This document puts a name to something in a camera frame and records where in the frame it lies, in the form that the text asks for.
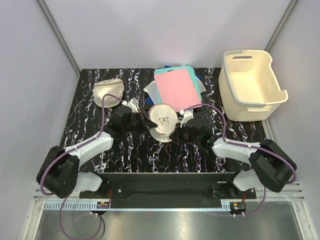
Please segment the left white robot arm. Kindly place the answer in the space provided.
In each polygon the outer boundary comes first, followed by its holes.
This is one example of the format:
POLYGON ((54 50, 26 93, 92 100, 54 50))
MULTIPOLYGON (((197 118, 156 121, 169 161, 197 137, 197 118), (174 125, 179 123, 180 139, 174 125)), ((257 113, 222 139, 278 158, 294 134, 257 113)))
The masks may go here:
POLYGON ((43 195, 60 199, 73 192, 88 192, 97 198, 108 193, 108 179, 97 172, 81 172, 80 167, 112 148, 115 140, 132 131, 144 133, 158 125, 140 109, 119 107, 106 125, 92 137, 69 147, 52 147, 36 177, 43 195))

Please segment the mesh laundry bag with glasses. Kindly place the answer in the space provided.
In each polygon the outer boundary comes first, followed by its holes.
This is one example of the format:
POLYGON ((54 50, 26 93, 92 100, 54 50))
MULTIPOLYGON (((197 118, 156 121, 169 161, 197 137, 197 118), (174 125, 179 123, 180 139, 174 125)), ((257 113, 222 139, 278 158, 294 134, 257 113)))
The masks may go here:
POLYGON ((178 123, 178 115, 175 110, 165 103, 152 106, 148 112, 149 119, 157 124, 157 127, 149 132, 158 142, 169 143, 172 141, 171 135, 175 132, 178 123))

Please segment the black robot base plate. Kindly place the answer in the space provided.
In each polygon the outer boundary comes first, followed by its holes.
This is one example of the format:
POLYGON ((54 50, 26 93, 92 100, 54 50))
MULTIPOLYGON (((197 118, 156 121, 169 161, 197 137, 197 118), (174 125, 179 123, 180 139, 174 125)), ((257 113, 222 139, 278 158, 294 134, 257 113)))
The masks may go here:
POLYGON ((160 202, 209 205, 212 201, 253 200, 256 194, 250 188, 246 192, 232 185, 235 173, 103 173, 108 179, 108 191, 104 196, 81 192, 81 199, 106 199, 111 193, 111 203, 160 202))

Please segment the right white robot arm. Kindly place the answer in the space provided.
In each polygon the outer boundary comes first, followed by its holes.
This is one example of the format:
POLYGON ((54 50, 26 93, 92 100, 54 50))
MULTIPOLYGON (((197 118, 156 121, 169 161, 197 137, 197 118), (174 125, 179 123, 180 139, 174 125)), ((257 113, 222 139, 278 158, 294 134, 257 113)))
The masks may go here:
POLYGON ((279 193, 297 179, 297 165, 271 139, 246 143, 218 136, 194 118, 182 120, 176 129, 179 141, 193 143, 206 156, 214 155, 250 165, 251 169, 236 174, 227 185, 228 195, 239 198, 246 190, 264 187, 279 193))

